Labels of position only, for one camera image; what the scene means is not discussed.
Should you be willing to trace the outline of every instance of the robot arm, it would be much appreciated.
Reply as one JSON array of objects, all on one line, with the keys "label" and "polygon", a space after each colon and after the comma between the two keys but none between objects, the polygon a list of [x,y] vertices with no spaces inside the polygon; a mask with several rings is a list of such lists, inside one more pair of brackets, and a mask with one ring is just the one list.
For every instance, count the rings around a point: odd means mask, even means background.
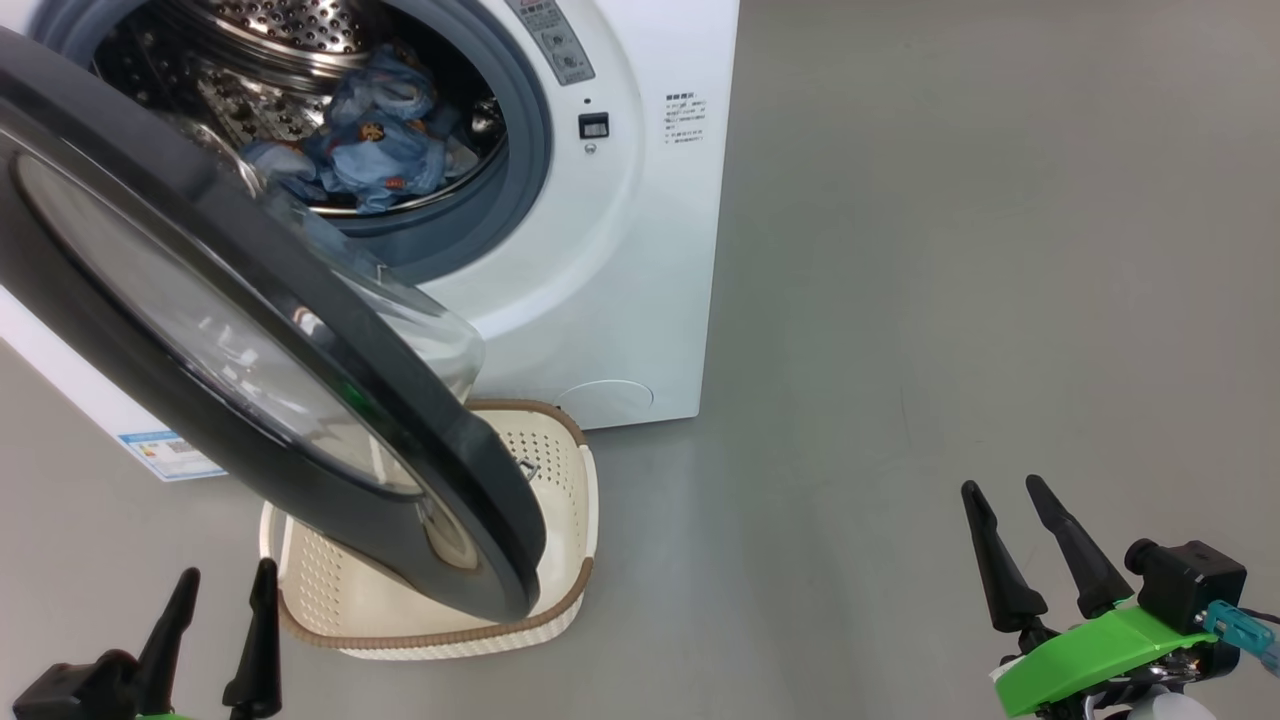
[{"label": "robot arm", "polygon": [[[200,571],[188,568],[156,621],[137,660],[109,650],[92,665],[59,662],[45,671],[13,703],[15,720],[184,720],[173,710],[170,693],[182,634],[191,625],[200,591]],[[236,678],[223,705],[232,720],[270,717],[280,711],[280,629],[276,568],[259,562],[250,593],[253,619],[244,638]]]},{"label": "robot arm", "polygon": [[[1019,635],[1019,655],[992,675],[1009,717],[1206,720],[1213,715],[1181,689],[1234,670],[1240,650],[1280,675],[1275,634],[1235,607],[1243,565],[1202,542],[1138,541],[1125,556],[1125,566],[1143,578],[1132,605],[1129,583],[1044,480],[1029,475],[1027,489],[1057,538],[1087,621],[1064,633],[1044,626],[1043,597],[1010,559],[978,484],[966,482],[961,497],[992,626]],[[1116,712],[1121,707],[1128,710]]]}]

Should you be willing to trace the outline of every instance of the energy label sticker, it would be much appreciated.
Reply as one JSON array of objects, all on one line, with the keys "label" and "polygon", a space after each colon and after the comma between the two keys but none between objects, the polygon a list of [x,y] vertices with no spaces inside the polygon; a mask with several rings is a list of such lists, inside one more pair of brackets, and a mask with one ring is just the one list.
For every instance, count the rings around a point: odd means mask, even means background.
[{"label": "energy label sticker", "polygon": [[173,430],[133,433],[119,438],[151,468],[152,473],[160,475],[161,480],[191,480],[227,474],[227,470],[215,465]]}]

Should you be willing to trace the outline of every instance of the washing machine door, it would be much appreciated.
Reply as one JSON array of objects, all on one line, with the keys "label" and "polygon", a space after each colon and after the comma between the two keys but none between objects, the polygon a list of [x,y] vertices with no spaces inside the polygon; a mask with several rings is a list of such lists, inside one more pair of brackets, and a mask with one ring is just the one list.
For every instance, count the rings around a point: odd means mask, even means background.
[{"label": "washing machine door", "polygon": [[419,592],[531,611],[544,525],[497,433],[214,155],[0,29],[0,284],[86,360]]}]

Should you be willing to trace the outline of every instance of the stainless steel drum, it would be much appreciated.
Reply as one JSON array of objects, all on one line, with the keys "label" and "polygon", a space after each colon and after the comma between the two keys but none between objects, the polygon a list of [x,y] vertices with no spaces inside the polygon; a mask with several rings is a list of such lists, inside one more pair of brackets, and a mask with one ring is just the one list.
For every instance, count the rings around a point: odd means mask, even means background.
[{"label": "stainless steel drum", "polygon": [[[152,0],[113,29],[93,69],[147,108],[214,128],[232,147],[255,138],[297,142],[324,124],[343,73],[364,67],[392,40],[390,26],[371,0]],[[502,111],[488,88],[460,109],[480,163],[390,213],[448,197],[506,149]],[[356,215],[352,199],[311,208]]]}]

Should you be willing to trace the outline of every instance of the door glass window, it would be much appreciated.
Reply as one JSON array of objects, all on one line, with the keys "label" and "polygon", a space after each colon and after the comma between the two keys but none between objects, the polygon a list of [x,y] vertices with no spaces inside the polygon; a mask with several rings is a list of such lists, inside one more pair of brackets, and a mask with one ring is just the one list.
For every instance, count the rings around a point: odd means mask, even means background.
[{"label": "door glass window", "polygon": [[480,333],[422,291],[401,283],[376,258],[279,184],[264,181],[262,187],[259,206],[329,265],[465,402],[484,364]]},{"label": "door glass window", "polygon": [[15,168],[45,222],[219,395],[365,482],[422,492],[343,401],[142,228],[41,160],[22,155]]}]

